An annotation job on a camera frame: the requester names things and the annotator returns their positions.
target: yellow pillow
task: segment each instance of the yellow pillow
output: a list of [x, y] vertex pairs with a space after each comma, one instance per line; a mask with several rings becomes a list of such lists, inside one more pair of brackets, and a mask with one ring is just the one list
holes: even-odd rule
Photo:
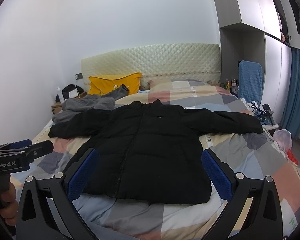
[[124, 84], [130, 92], [128, 95], [136, 94], [140, 86], [140, 78], [142, 74], [136, 72], [129, 75], [100, 75], [90, 76], [90, 90], [89, 94], [105, 95], [112, 90]]

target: human hand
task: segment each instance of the human hand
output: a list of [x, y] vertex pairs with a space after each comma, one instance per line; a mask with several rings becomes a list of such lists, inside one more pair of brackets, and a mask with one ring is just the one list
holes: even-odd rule
[[15, 226], [19, 204], [16, 201], [16, 188], [11, 182], [9, 183], [9, 190], [1, 194], [1, 199], [9, 203], [9, 205], [0, 209], [0, 215], [5, 219], [7, 225]]

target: patchwork bedding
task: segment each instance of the patchwork bedding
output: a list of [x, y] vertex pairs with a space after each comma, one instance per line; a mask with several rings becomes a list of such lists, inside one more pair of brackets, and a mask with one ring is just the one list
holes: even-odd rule
[[[151, 103], [156, 99], [160, 99], [163, 104], [181, 105], [184, 108], [252, 114], [243, 101], [218, 86], [172, 88], [168, 91], [133, 94], [117, 100], [116, 107], [133, 101]], [[49, 138], [49, 129], [50, 126], [45, 127], [33, 143], [50, 139], [54, 151], [36, 159], [30, 164], [30, 170], [11, 176], [17, 197], [20, 197], [27, 176], [51, 178], [64, 169], [69, 159], [89, 139]], [[274, 178], [282, 208], [283, 235], [289, 235], [300, 222], [300, 169], [280, 150], [269, 133], [264, 130], [260, 135], [207, 134], [201, 136], [200, 141], [203, 149], [211, 148], [234, 172], [243, 172], [248, 178], [254, 179], [263, 179], [266, 175]], [[219, 197], [212, 185], [210, 200], [198, 205], [149, 205], [146, 201], [87, 194], [82, 194], [73, 204], [100, 239], [186, 240], [200, 239], [216, 221], [226, 201]], [[249, 204], [251, 199], [247, 200], [246, 211], [242, 212], [231, 235], [240, 230]]]

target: silver bolt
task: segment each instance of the silver bolt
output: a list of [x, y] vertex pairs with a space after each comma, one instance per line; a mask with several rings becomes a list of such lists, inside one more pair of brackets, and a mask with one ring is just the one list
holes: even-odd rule
[[57, 172], [54, 176], [55, 176], [57, 179], [61, 179], [62, 176], [63, 176], [63, 173], [62, 173], [62, 172]]
[[266, 176], [266, 180], [267, 180], [268, 182], [272, 182], [272, 181], [273, 181], [273, 179], [272, 179], [271, 176]]
[[31, 182], [32, 180], [33, 180], [33, 177], [32, 177], [32, 176], [29, 176], [29, 177], [26, 179], [27, 182]]
[[243, 179], [243, 178], [244, 178], [244, 174], [241, 173], [241, 172], [238, 172], [238, 173], [236, 174], [236, 177], [237, 177], [238, 179]]

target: clear plastic bag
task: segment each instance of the clear plastic bag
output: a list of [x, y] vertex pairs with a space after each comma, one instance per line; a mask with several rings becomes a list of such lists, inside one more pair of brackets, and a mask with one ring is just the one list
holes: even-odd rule
[[292, 148], [292, 138], [291, 133], [286, 129], [275, 131], [273, 134], [273, 139], [278, 143], [279, 147], [288, 153], [288, 150]]

